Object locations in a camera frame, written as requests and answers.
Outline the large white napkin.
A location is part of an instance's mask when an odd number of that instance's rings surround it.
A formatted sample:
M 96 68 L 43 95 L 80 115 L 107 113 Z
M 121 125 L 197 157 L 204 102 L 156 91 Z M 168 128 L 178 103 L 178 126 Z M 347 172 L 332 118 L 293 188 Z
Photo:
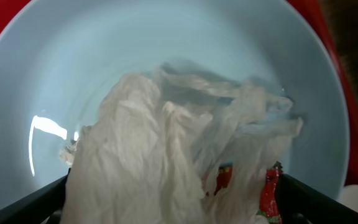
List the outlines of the large white napkin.
M 265 173 L 302 129 L 291 106 L 212 74 L 124 75 L 62 153 L 62 223 L 262 222 Z

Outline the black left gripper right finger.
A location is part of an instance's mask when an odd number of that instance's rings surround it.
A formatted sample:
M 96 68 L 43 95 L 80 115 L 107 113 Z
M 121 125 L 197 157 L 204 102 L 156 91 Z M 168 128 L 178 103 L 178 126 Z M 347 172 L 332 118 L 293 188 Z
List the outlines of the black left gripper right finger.
M 357 212 L 287 174 L 278 178 L 275 200 L 284 224 L 358 224 Z

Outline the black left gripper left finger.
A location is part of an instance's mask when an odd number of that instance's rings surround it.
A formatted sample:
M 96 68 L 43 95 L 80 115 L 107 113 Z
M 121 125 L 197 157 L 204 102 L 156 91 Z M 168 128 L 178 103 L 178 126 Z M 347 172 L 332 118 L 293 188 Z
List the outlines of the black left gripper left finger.
M 0 209 L 0 224 L 42 223 L 65 203 L 68 175 Z

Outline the red snack wrapper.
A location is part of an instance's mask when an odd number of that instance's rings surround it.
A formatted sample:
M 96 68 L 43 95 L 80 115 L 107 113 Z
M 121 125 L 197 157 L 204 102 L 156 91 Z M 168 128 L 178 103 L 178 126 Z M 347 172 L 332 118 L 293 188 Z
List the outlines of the red snack wrapper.
M 264 216 L 269 224 L 283 223 L 275 200 L 275 189 L 278 178 L 283 174 L 282 168 L 282 164 L 277 161 L 265 174 L 265 185 L 260 196 L 259 211 L 257 214 Z M 224 164 L 219 167 L 214 195 L 228 186 L 232 176 L 232 170 L 232 164 Z

